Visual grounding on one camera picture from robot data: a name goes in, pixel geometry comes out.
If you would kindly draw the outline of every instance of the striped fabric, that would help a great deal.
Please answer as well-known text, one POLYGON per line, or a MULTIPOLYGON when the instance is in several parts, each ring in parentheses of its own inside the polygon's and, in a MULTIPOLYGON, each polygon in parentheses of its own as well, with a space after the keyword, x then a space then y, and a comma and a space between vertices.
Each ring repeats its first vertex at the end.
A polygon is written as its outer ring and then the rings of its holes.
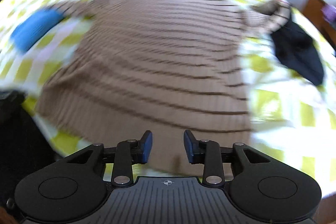
POLYGON ((252 6, 244 11, 247 36, 259 37, 271 34, 285 25, 290 16, 290 5, 278 0, 271 0, 260 6, 252 6))
MULTIPOLYGON (((8 41, 16 25, 41 6, 60 1, 66 0, 0 2, 1 16, 5 17, 0 23, 0 87, 19 89, 29 94, 24 103, 25 109, 31 114, 53 149, 60 155, 67 156, 91 143, 73 135, 72 132, 56 128, 41 118, 35 112, 35 103, 42 85, 61 66, 68 64, 82 35, 90 29, 92 21, 76 17, 64 20, 51 29, 25 55, 18 53, 8 41), (18 69, 25 70, 20 64, 27 60, 31 60, 29 73, 26 74, 26 78, 15 80, 16 75, 21 75, 17 73, 18 69)), ((232 1, 244 8, 268 0, 232 1)), ((246 38, 241 43, 239 52, 243 56, 241 63, 244 69, 241 73, 243 80, 250 87, 248 98, 252 123, 257 123, 261 127, 252 133, 252 146, 294 168, 313 174, 322 188, 323 196, 326 196, 336 190, 336 153, 333 149, 333 144, 336 143, 335 51, 298 10, 292 8, 292 12, 294 22, 314 38, 314 45, 319 50, 320 58, 323 59, 325 82, 316 88, 308 80, 282 66, 274 56, 273 42, 268 36, 246 38), (306 160, 312 158, 315 159, 315 165, 307 165, 306 160)), ((124 136, 125 139, 129 138, 127 132, 124 136)), ((165 154, 164 157, 170 157, 170 154, 165 154)), ((106 168, 106 180, 111 178, 110 171, 111 168, 106 168)), ((133 174, 134 177, 172 176, 153 171, 144 165, 133 165, 133 174)))
POLYGON ((237 53, 246 25, 239 6, 228 0, 93 0, 53 7, 95 16, 72 63, 42 90, 37 111, 53 124, 104 145, 150 128, 156 142, 151 166, 175 173, 192 172, 176 141, 186 128, 222 145, 248 142, 237 53), (162 160, 162 153, 172 158, 162 160))

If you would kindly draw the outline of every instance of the round black disc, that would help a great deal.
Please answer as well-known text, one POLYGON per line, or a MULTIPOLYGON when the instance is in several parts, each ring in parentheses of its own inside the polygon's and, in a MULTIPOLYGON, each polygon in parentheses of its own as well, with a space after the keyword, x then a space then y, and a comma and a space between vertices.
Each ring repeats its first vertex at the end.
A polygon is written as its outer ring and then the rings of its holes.
POLYGON ((71 222, 92 213, 107 194, 104 181, 87 167, 40 170, 16 187, 15 201, 40 222, 71 222))
POLYGON ((263 222, 296 222, 311 217, 321 190, 310 176, 289 166, 253 165, 231 181, 229 195, 245 214, 263 222))

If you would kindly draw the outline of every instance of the ribbed black plate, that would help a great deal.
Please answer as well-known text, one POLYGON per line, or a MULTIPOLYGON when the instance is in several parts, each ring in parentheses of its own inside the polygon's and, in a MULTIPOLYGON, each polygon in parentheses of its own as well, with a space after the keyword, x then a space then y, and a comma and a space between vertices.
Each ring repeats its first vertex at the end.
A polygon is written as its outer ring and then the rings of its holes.
MULTIPOLYGON (((24 224, 33 224, 26 220, 24 224)), ((219 189, 195 177, 139 177, 129 188, 115 189, 106 203, 76 224, 257 224, 238 211, 219 189)), ((313 224, 310 219, 300 224, 313 224)))

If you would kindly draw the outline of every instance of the bed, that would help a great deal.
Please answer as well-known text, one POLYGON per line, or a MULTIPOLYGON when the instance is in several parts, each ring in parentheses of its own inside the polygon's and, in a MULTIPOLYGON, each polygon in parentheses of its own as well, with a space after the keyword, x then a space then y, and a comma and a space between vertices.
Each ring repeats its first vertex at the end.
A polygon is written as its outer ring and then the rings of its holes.
MULTIPOLYGON (((67 156, 90 143, 59 130, 35 112, 43 84, 71 59, 89 18, 66 18, 42 37, 26 54, 10 43, 14 28, 41 6, 62 0, 2 0, 0 2, 0 89, 27 94, 24 109, 32 116, 51 147, 67 156)), ((233 0, 242 7, 265 0, 233 0)), ((281 65, 273 54, 270 37, 246 38, 241 45, 243 78, 249 84, 249 107, 254 133, 250 145, 317 180, 324 197, 315 218, 318 223, 336 220, 336 58, 335 51, 317 29, 296 9, 293 19, 314 39, 325 79, 315 87, 281 65)), ((111 176, 112 166, 105 172, 111 176)), ((134 176, 169 175, 143 165, 133 166, 134 176)))

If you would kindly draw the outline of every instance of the crosshair marking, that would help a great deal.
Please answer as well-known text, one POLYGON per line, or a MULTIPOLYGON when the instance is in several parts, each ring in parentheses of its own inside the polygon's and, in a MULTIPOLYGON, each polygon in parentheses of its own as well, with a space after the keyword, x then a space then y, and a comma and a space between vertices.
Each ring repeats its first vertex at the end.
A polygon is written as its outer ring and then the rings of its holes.
POLYGON ((172 183, 174 183, 174 182, 172 182, 171 180, 165 180, 165 181, 162 182, 162 183, 164 183, 164 184, 166 184, 166 185, 168 186, 168 185, 170 185, 170 184, 172 184, 172 183))

